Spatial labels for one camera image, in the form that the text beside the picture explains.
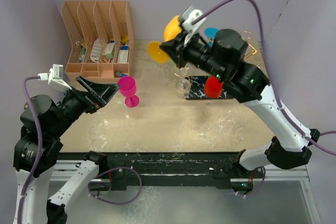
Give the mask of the yellow plastic wine glass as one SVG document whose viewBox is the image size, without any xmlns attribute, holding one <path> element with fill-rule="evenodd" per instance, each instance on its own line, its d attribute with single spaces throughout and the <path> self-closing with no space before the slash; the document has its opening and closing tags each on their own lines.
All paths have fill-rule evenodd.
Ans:
<svg viewBox="0 0 336 224">
<path fill-rule="evenodd" d="M 163 33 L 163 41 L 174 39 L 181 31 L 178 21 L 179 15 L 175 16 L 165 27 Z M 152 41 L 147 46 L 149 56 L 157 63 L 166 63 L 170 59 L 169 56 L 160 49 L 160 42 Z"/>
</svg>

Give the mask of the magenta plastic wine glass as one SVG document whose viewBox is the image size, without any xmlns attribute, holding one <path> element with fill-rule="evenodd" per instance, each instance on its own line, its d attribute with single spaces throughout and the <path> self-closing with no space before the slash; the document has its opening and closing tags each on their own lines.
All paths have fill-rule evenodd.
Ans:
<svg viewBox="0 0 336 224">
<path fill-rule="evenodd" d="M 135 79 L 130 76 L 124 76 L 120 78 L 118 85 L 120 86 L 120 93 L 125 97 L 125 105 L 129 108 L 135 108 L 140 102 L 139 97 L 135 94 L 137 90 Z"/>
</svg>

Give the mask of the red plastic wine glass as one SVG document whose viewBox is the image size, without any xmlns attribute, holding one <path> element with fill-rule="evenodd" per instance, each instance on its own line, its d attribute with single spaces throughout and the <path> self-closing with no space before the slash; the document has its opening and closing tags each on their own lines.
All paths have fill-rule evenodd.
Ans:
<svg viewBox="0 0 336 224">
<path fill-rule="evenodd" d="M 223 91 L 223 84 L 216 77 L 210 76 L 205 82 L 204 92 L 209 98 L 216 99 Z"/>
</svg>

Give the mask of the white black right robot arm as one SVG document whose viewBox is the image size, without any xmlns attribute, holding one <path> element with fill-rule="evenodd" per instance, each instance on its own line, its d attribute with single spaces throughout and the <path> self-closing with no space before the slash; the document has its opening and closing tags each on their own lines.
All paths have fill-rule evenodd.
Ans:
<svg viewBox="0 0 336 224">
<path fill-rule="evenodd" d="M 302 128 L 299 132 L 288 122 L 297 122 L 292 113 L 283 115 L 285 107 L 276 102 L 274 89 L 263 71 L 244 60 L 248 44 L 232 29 L 219 30 L 212 46 L 206 44 L 196 33 L 187 45 L 187 33 L 180 28 L 164 32 L 160 48 L 178 65 L 191 63 L 223 83 L 227 94 L 240 104 L 251 109 L 269 127 L 274 136 L 269 146 L 261 150 L 239 152 L 234 173 L 246 177 L 257 167 L 275 165 L 281 169 L 292 169 L 308 164 L 312 152 L 308 148 L 308 137 L 317 141 L 320 133 L 316 129 Z"/>
</svg>

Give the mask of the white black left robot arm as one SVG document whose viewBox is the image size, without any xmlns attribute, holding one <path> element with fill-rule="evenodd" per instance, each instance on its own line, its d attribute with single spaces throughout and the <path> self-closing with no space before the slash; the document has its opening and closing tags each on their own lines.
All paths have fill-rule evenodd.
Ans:
<svg viewBox="0 0 336 224">
<path fill-rule="evenodd" d="M 20 116 L 23 124 L 14 147 L 13 167 L 17 177 L 14 223 L 66 223 L 70 206 L 89 182 L 108 172 L 107 156 L 89 151 L 78 171 L 53 196 L 49 182 L 63 144 L 61 136 L 84 113 L 96 113 L 119 91 L 118 84 L 96 83 L 76 78 L 83 91 L 66 85 L 63 99 L 55 103 L 46 94 L 30 97 Z"/>
</svg>

